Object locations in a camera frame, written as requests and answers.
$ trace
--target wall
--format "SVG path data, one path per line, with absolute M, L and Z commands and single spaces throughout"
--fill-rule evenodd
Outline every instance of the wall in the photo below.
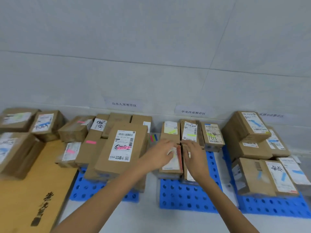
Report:
M 235 110 L 272 121 L 311 151 L 311 0 L 0 0 L 0 109 L 108 112 L 138 99 L 177 120 L 177 104 L 224 124 Z

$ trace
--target white shipping label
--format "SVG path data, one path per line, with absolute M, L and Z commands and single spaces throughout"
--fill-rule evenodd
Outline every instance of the white shipping label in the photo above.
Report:
M 192 140 L 196 142 L 197 124 L 185 122 L 183 131 L 183 140 Z
M 249 147 L 254 147 L 254 148 L 259 148 L 257 143 L 244 143 L 243 142 L 243 145 L 244 146 L 249 146 Z
M 275 144 L 279 150 L 285 150 L 285 147 L 282 145 L 278 137 L 275 135 L 274 131 L 272 129 L 269 129 L 269 131 L 271 132 L 272 136 L 266 139 L 266 141 L 270 146 L 270 148 L 275 149 L 275 147 L 273 146 L 273 144 Z
M 129 162 L 135 140 L 134 131 L 118 130 L 108 160 Z
M 151 122 L 145 122 L 145 121 L 144 121 L 142 124 L 148 126 L 148 131 L 147 131 L 147 133 L 150 133 Z
M 279 192 L 298 193 L 281 163 L 266 161 L 266 164 Z
M 217 124 L 205 124 L 205 131 L 210 143 L 223 144 L 220 130 Z
M 94 123 L 91 126 L 91 129 L 102 132 L 105 129 L 106 124 L 107 124 L 107 120 L 96 118 L 94 120 Z
M 1 135 L 0 140 L 9 139 L 11 138 L 12 134 L 13 134 L 12 132 L 5 132 Z
M 53 117 L 54 114 L 40 114 L 32 132 L 44 132 L 49 130 Z
M 232 168 L 233 178 L 234 180 L 239 180 L 242 177 L 241 169 L 239 164 L 237 164 L 234 168 Z
M 163 166 L 163 170 L 180 170 L 180 165 L 179 165 L 179 159 L 178 159 L 178 154 L 177 154 L 177 148 L 173 147 L 169 153 L 173 151 L 173 158 L 169 161 L 168 164 Z
M 244 181 L 236 181 L 235 182 L 235 185 L 236 185 L 236 188 L 239 190 L 239 189 L 242 189 L 243 187 L 246 187 L 246 184 Z
M 268 129 L 256 113 L 242 112 L 242 114 L 254 133 L 269 133 Z
M 81 142 L 69 142 L 63 155 L 62 161 L 75 160 L 79 150 Z
M 12 124 L 27 121 L 31 116 L 31 112 L 17 113 L 17 114 L 6 114 L 2 124 Z
M 84 123 L 81 124 L 81 126 L 86 126 L 87 130 L 89 131 L 91 129 L 91 126 L 93 124 L 93 119 L 88 119 L 86 121 L 84 121 Z
M 0 164 L 5 160 L 10 150 L 12 149 L 14 142 L 17 138 L 2 139 L 0 141 Z
M 195 179 L 191 176 L 189 170 L 187 169 L 187 180 L 188 181 L 195 181 Z
M 301 185 L 311 185 L 310 181 L 293 158 L 288 157 L 279 159 L 294 183 Z
M 164 133 L 178 134 L 178 126 L 176 122 L 165 121 L 164 122 Z

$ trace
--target blue tray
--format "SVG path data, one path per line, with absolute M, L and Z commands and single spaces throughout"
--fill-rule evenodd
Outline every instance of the blue tray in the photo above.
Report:
M 213 152 L 206 152 L 210 176 L 221 187 Z M 215 206 L 200 186 L 182 184 L 179 180 L 161 179 L 160 208 L 217 213 Z
M 72 188 L 69 199 L 74 201 L 86 201 L 96 194 L 100 189 L 104 188 L 106 182 L 88 181 L 84 179 L 85 168 L 79 172 L 76 182 Z M 122 201 L 139 202 L 139 192 L 130 191 Z
M 222 148 L 223 158 L 231 178 L 231 184 L 234 187 L 237 200 L 242 213 L 265 214 L 273 216 L 289 216 L 299 218 L 311 218 L 311 213 L 307 203 L 302 195 L 298 197 L 267 197 L 267 198 L 254 198 L 248 196 L 241 196 L 237 194 L 237 188 L 232 174 L 231 160 L 227 147 Z

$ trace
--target person's right hand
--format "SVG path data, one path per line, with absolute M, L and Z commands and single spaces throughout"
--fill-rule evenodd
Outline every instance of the person's right hand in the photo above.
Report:
M 209 178 L 208 164 L 205 150 L 200 145 L 191 140 L 181 141 L 183 144 L 183 155 L 187 169 L 191 176 L 198 181 L 201 177 Z

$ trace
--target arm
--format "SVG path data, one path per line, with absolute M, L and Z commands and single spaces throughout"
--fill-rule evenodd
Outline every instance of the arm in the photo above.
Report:
M 259 233 L 210 177 L 206 153 L 193 141 L 182 141 L 186 166 L 204 189 L 230 233 Z
M 169 153 L 173 146 L 171 141 L 159 141 L 134 165 L 77 208 L 51 233 L 98 233 L 131 188 L 148 172 L 163 167 L 173 158 L 173 153 Z

